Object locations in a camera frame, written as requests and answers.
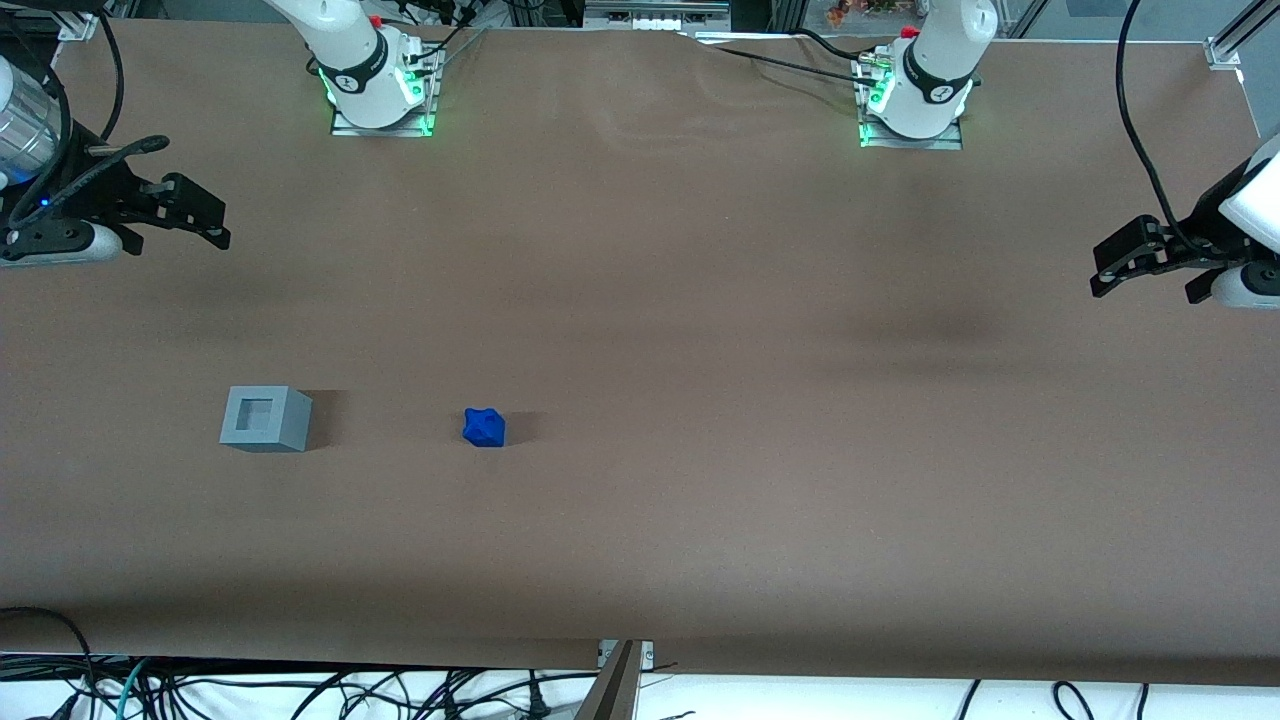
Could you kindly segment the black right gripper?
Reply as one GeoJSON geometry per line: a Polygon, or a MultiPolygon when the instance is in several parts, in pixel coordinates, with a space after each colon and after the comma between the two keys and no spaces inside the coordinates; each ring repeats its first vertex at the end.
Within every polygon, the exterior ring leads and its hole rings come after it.
{"type": "Polygon", "coordinates": [[[215,249],[230,249],[232,234],[224,224],[227,205],[182,173],[168,173],[157,183],[143,183],[120,161],[82,190],[76,191],[42,220],[23,231],[9,227],[12,211],[44,169],[50,154],[28,152],[3,156],[3,240],[4,241],[92,241],[96,231],[118,233],[122,251],[131,256],[143,252],[145,237],[127,225],[124,210],[148,210],[143,223],[197,234],[215,249]]]}

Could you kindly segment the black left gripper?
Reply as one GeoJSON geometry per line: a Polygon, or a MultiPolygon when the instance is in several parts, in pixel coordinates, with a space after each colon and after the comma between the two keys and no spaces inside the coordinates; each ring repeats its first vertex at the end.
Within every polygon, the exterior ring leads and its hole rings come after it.
{"type": "Polygon", "coordinates": [[[1092,296],[1102,299],[1120,283],[1139,277],[1199,268],[1210,270],[1187,283],[1189,304],[1213,300],[1220,305],[1240,305],[1242,266],[1261,260],[1263,246],[1229,220],[1220,206],[1262,168],[1262,164],[1239,164],[1204,191],[1190,214],[1180,220],[1174,217],[1169,196],[1160,184],[1158,201],[1167,229],[1156,217],[1139,215],[1098,242],[1092,249],[1092,296]]]}

